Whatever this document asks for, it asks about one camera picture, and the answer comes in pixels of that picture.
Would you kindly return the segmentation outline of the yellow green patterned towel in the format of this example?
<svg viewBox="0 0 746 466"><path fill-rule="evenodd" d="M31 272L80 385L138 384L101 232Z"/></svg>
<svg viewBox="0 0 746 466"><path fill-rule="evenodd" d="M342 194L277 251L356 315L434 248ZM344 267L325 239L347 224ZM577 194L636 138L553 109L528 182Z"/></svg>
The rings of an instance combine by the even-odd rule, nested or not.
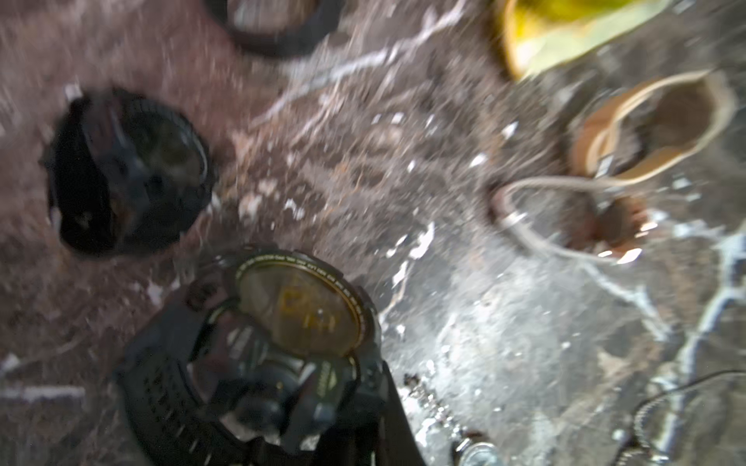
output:
<svg viewBox="0 0 746 466"><path fill-rule="evenodd" d="M627 34L667 1L495 1L493 21L515 81L569 63Z"/></svg>

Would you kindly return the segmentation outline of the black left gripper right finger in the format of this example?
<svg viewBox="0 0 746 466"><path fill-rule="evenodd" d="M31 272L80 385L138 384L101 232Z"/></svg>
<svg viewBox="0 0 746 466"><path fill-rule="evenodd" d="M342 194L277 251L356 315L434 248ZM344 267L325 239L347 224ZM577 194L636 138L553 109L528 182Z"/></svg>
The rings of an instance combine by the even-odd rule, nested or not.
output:
<svg viewBox="0 0 746 466"><path fill-rule="evenodd" d="M388 399L378 425L375 465L427 466L418 448L388 363L383 363Z"/></svg>

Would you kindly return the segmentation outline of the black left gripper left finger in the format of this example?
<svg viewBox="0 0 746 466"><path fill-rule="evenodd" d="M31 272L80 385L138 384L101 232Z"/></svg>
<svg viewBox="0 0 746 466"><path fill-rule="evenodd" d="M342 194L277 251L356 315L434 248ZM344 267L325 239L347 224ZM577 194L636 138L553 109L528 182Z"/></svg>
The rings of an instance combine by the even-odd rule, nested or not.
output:
<svg viewBox="0 0 746 466"><path fill-rule="evenodd" d="M303 439L297 449L274 445L264 438L248 442L245 465L356 465L361 425L342 423Z"/></svg>

